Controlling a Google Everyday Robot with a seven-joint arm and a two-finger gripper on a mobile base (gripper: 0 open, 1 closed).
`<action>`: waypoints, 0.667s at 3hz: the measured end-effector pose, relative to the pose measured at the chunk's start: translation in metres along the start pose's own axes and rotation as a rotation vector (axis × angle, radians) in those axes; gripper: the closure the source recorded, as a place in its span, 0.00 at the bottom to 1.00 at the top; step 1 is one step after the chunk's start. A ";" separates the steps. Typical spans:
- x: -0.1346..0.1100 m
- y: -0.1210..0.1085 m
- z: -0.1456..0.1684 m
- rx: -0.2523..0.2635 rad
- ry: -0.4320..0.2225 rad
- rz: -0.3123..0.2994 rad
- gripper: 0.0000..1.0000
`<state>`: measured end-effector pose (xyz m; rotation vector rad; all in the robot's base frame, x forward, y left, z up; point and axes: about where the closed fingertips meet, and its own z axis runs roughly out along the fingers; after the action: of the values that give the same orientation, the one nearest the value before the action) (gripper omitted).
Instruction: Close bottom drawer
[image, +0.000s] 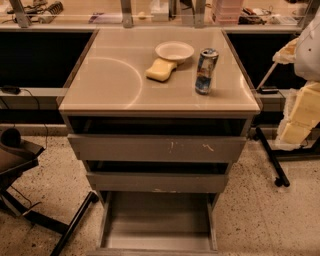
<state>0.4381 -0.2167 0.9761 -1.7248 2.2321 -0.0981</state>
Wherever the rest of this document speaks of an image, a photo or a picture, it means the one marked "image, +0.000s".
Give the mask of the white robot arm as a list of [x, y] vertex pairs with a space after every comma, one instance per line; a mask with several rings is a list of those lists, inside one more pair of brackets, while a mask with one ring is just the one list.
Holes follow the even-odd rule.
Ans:
[[295, 74], [309, 81], [320, 81], [320, 10], [302, 31], [296, 44]]

